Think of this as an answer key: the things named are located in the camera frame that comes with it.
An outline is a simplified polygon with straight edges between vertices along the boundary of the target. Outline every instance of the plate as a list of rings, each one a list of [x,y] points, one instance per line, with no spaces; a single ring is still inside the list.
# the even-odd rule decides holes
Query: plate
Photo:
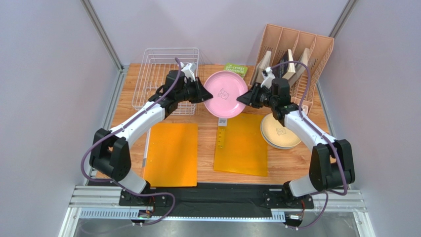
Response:
[[[291,130],[282,126],[272,114],[266,115],[261,124],[260,131],[264,140],[277,149],[291,149],[298,145],[301,140]]]
[[[205,107],[218,118],[233,118],[246,107],[237,101],[237,97],[248,91],[247,85],[236,73],[230,71],[214,73],[206,80],[204,87],[213,95],[212,99],[205,101]]]

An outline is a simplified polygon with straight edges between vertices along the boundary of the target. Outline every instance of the gray floor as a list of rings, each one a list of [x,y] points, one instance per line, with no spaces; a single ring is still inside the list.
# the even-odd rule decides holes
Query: gray floor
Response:
[[[316,215],[306,213],[303,226]],[[130,224],[129,220],[90,219],[79,220],[75,237],[87,237],[88,232],[103,232]],[[210,221],[162,221],[146,227],[127,227],[102,237],[359,237],[352,213],[325,213],[313,227],[300,231],[285,229],[282,223],[260,222],[210,222]]]

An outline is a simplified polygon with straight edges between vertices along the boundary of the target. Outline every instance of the dish rack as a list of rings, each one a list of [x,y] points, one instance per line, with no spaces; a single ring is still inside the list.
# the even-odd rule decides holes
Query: dish rack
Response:
[[[180,62],[185,65],[195,63],[197,67],[194,73],[197,76],[199,68],[198,48],[146,49],[131,102],[136,110],[140,110],[157,89],[165,83],[165,78],[170,70],[178,70],[178,64],[174,60],[175,57],[179,58]],[[195,104],[185,101],[178,104],[178,109],[172,112],[172,115],[194,115],[195,110]]]
[[[308,106],[308,113],[310,113],[313,106],[316,82],[325,68],[333,46],[334,39],[331,37],[267,24],[260,44],[256,65],[262,60],[268,50],[272,52],[270,66],[273,66],[281,60],[281,57],[288,49],[291,49],[294,60],[298,61],[304,49],[309,48],[310,59],[308,60],[308,67],[310,68],[311,82],[303,105]],[[307,71],[304,71],[301,78],[290,88],[291,102],[296,104],[300,102],[307,86],[307,80]]]

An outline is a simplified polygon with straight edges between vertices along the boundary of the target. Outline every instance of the orange placemat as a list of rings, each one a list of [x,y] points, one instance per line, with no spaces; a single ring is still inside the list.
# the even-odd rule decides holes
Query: orange placemat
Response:
[[[151,128],[143,178],[151,187],[197,185],[197,124],[158,123]]]
[[[267,143],[260,133],[263,117],[243,113],[218,126],[215,171],[267,176]]]

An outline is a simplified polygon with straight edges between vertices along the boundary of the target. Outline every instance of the beige plate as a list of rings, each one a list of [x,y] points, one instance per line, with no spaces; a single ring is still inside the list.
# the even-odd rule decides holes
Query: beige plate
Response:
[[[263,138],[271,146],[278,149],[293,148],[301,142],[295,133],[282,126],[273,118],[272,114],[268,114],[263,118],[260,130]]]

